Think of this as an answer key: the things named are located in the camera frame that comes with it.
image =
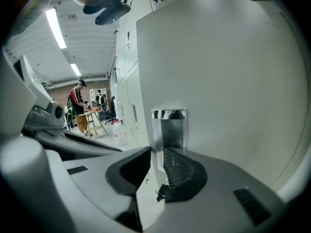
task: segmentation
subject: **chair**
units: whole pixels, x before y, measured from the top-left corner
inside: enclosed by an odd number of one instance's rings
[[[115,103],[113,101],[115,97],[113,96],[111,99],[111,111],[110,111],[110,115],[109,115],[109,120],[105,122],[105,124],[107,124],[108,122],[112,122],[113,120],[116,119],[116,110],[115,110]]]

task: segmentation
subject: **white cabinet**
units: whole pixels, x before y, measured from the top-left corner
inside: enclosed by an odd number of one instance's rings
[[[119,19],[118,32],[117,32],[117,45],[116,45],[116,69],[118,83],[125,77],[125,25],[127,15]]]
[[[131,11],[127,14],[127,26],[125,27],[125,67],[126,72],[138,61],[136,21],[152,12],[150,0],[132,0]]]
[[[107,89],[106,88],[90,89],[90,91],[89,91],[89,99],[90,99],[91,107],[94,108],[94,105],[95,105],[94,102],[95,102],[96,96],[98,95],[98,93],[97,93],[98,90],[100,90],[101,94],[104,95],[105,100],[106,100],[106,107],[107,107],[108,110],[110,110],[109,109],[109,105],[108,105],[108,96],[107,96]]]
[[[131,149],[138,147],[138,141],[136,138],[136,130],[133,124],[131,109],[129,103],[129,96],[127,91],[127,80],[123,81],[118,86],[118,93],[120,99],[121,111],[123,114],[123,123],[125,125],[126,138],[128,146]]]
[[[145,115],[141,98],[139,69],[127,79],[127,87],[130,98],[130,109],[132,113],[133,124],[137,133],[138,145],[140,147],[148,146],[148,135],[146,129]]]

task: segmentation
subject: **fluorescent light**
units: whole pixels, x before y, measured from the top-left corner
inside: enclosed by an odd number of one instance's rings
[[[67,46],[62,36],[62,32],[60,31],[60,27],[59,27],[57,15],[56,15],[56,10],[55,9],[47,10],[45,14],[47,15],[50,28],[54,34],[57,44],[59,45],[59,48],[65,49]]]
[[[81,76],[81,73],[79,72],[76,64],[71,64],[70,66],[77,76]]]

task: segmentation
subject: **black vent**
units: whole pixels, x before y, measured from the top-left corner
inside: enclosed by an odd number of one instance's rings
[[[258,199],[247,189],[237,189],[233,191],[243,209],[253,221],[254,225],[259,225],[267,220],[271,213],[268,212]]]
[[[86,170],[88,170],[88,168],[86,166],[79,166],[79,167],[67,169],[67,172],[71,175],[71,174],[83,172],[83,171],[86,171]]]
[[[192,199],[207,182],[202,164],[173,149],[164,149],[163,167],[169,180],[164,194],[166,203]]]

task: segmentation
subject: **plastic bottle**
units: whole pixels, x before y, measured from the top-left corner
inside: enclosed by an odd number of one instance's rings
[[[118,119],[116,119],[112,125],[112,132],[117,145],[121,146],[127,144],[126,133],[123,124]]]

